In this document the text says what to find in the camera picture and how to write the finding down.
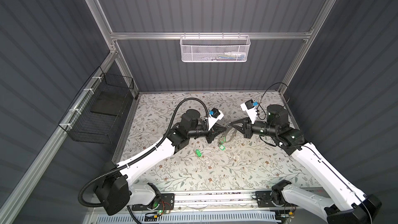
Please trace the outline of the green key tag with key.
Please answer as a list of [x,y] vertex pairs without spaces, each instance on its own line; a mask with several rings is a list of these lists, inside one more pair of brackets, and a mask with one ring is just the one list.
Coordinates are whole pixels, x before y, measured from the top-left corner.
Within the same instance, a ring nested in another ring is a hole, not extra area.
[[202,156],[202,153],[201,153],[198,149],[195,151],[195,153],[196,153],[196,155],[197,155],[198,157],[201,157],[201,156]]

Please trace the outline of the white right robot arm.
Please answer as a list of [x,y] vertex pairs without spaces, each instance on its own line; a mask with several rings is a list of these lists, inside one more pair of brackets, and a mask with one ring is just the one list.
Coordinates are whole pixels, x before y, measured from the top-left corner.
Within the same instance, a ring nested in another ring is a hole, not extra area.
[[310,193],[283,179],[272,187],[271,198],[276,206],[287,203],[299,206],[328,224],[371,224],[382,202],[375,195],[366,195],[347,180],[299,129],[292,128],[289,113],[281,105],[267,107],[266,120],[258,117],[258,102],[241,104],[247,117],[230,123],[247,139],[253,135],[268,136],[276,147],[300,163],[328,194],[328,197]]

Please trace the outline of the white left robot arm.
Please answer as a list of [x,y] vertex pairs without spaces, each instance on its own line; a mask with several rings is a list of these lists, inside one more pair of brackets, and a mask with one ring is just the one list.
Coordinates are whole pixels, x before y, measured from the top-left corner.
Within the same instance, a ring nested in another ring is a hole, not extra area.
[[211,143],[226,128],[218,121],[224,117],[222,111],[213,108],[205,119],[201,119],[197,110],[187,110],[181,121],[155,144],[139,154],[114,165],[118,172],[100,179],[94,193],[102,208],[109,216],[115,215],[126,206],[142,205],[156,209],[162,201],[159,189],[153,183],[137,184],[138,178],[159,162],[184,149],[191,139],[204,137]]

